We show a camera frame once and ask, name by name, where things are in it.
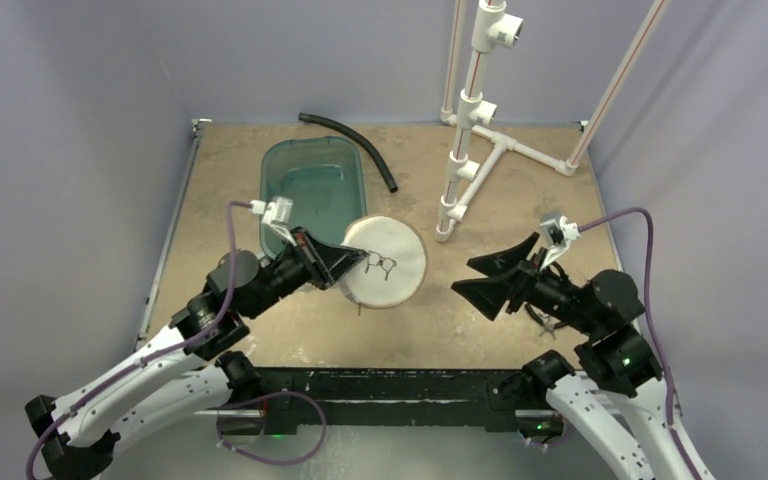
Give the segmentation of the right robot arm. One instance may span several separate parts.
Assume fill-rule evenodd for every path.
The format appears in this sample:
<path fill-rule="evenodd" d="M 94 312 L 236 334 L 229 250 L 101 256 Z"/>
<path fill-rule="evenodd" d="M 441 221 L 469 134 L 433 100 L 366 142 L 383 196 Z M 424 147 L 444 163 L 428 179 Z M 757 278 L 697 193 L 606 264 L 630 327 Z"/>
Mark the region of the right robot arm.
<path fill-rule="evenodd" d="M 609 413 L 577 375 L 547 369 L 522 379 L 529 404 L 558 410 L 619 479 L 712 478 L 678 418 L 665 367 L 633 325 L 645 307 L 629 275 L 603 270 L 578 287 L 522 262 L 511 302 L 546 308 L 586 335 L 574 349 L 579 363 L 619 414 Z"/>

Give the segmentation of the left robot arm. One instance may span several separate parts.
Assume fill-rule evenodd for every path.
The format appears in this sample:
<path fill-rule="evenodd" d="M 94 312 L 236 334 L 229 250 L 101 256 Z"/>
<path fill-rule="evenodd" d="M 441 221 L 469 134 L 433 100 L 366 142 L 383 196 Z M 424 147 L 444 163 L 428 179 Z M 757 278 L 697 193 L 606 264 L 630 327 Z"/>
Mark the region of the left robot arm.
<path fill-rule="evenodd" d="M 306 284 L 336 285 L 368 257 L 324 243 L 295 227 L 280 254 L 262 261 L 231 248 L 202 291 L 169 324 L 125 360 L 70 394 L 39 395 L 25 406 L 37 436 L 25 465 L 33 478 L 43 459 L 53 479 L 94 479 L 128 446 L 197 411 L 260 405 L 272 393 L 249 358 L 233 345 L 246 320 L 265 313 Z"/>

